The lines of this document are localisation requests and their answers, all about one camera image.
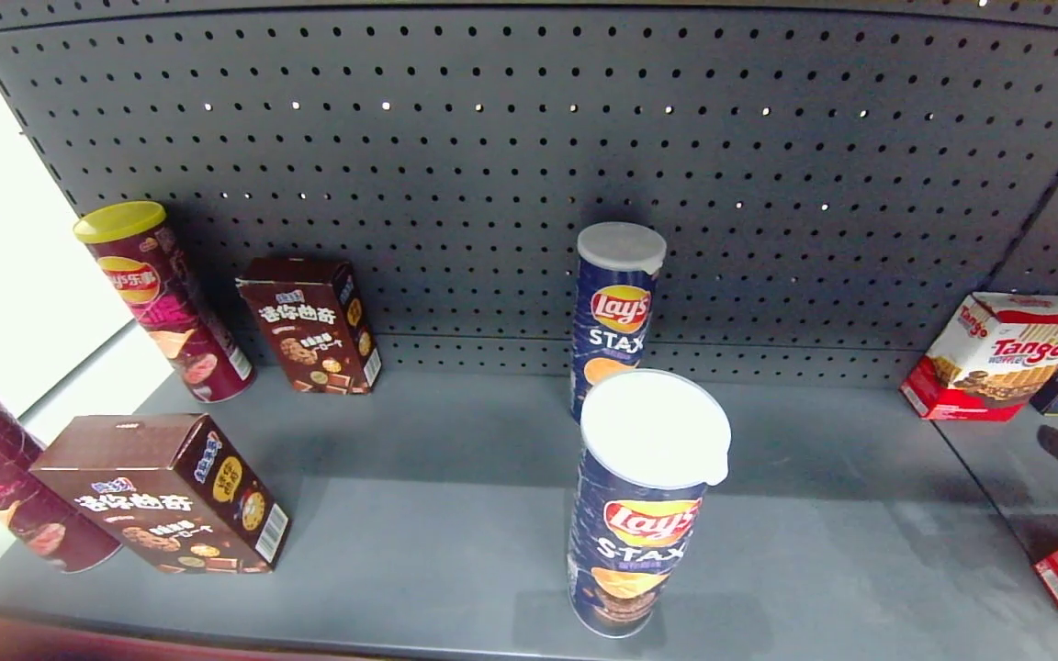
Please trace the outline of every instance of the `white plastic lid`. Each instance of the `white plastic lid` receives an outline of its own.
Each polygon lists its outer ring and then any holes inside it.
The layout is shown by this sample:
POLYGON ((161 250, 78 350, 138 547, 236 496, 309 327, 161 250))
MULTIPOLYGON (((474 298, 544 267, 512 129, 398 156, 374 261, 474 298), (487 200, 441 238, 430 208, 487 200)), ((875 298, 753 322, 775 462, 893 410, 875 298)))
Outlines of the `white plastic lid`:
POLYGON ((582 405, 581 426, 591 455, 635 484, 679 490, 729 474, 726 411, 676 373, 630 369, 600 381, 582 405))
POLYGON ((667 253, 668 242, 663 237, 630 222, 600 222, 579 233, 582 259, 613 271, 655 275, 663 267, 667 253))

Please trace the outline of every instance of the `gray shelf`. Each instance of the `gray shelf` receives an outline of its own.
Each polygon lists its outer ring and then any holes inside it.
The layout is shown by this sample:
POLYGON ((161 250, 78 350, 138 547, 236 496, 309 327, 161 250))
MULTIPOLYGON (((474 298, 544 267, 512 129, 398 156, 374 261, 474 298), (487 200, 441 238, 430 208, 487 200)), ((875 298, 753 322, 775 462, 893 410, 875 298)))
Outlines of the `gray shelf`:
POLYGON ((1058 417, 1044 418, 1027 407, 1007 424, 936 424, 999 507, 1030 561, 1058 549, 1058 460, 1038 443, 1041 424, 1058 429, 1058 417))
MULTIPOLYGON (((732 474, 634 639, 590 635, 567 605, 567 382, 474 373, 390 371, 341 399, 266 368, 206 410, 294 516, 275 574, 169 576, 122 552, 62 576, 14 547, 0 614, 417 658, 1058 660, 1027 557, 897 393, 708 389, 734 422, 732 474)), ((177 382, 143 407, 184 409, 177 382)))

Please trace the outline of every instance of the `yellow lid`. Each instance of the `yellow lid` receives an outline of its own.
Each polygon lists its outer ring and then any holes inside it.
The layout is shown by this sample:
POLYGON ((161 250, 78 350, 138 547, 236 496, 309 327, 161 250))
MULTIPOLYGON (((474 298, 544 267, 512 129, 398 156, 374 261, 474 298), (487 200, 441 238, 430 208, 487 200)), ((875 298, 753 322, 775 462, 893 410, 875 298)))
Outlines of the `yellow lid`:
POLYGON ((158 202, 122 202, 80 218, 72 225, 72 234, 83 243, 107 243, 134 237, 164 220, 165 206, 158 202))

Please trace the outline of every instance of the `potato chip can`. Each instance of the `potato chip can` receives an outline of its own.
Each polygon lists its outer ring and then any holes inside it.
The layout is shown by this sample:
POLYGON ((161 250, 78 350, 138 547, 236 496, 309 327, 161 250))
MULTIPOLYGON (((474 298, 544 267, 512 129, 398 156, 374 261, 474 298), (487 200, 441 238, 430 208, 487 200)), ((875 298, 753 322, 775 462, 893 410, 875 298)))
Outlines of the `potato chip can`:
POLYGON ((43 452, 0 403, 0 521, 61 572, 83 572, 121 548, 26 470, 43 452))
POLYGON ((628 637, 683 559, 706 490, 729 472, 729 419, 691 381, 634 369, 591 388, 581 428, 570 603, 596 635, 628 637))
POLYGON ((158 202, 122 202, 73 226, 195 399, 218 402, 255 380, 251 361, 205 305, 158 202))
POLYGON ((576 420, 592 385, 639 365, 667 251, 659 234, 630 222, 601 222, 579 234, 570 371, 570 414, 576 420))

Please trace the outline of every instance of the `maroon chip can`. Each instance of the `maroon chip can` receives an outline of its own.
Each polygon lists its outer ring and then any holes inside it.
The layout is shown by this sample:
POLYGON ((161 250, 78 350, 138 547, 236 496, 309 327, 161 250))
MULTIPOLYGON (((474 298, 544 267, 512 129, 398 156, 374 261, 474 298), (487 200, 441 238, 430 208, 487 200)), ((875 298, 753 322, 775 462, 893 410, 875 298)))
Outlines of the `maroon chip can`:
POLYGON ((76 221, 73 233, 195 399, 223 401, 252 385, 252 363, 202 300, 164 206, 105 206, 76 221))
POLYGON ((42 452, 0 403, 0 521, 62 572, 83 572, 121 545, 31 476, 29 469, 42 452))

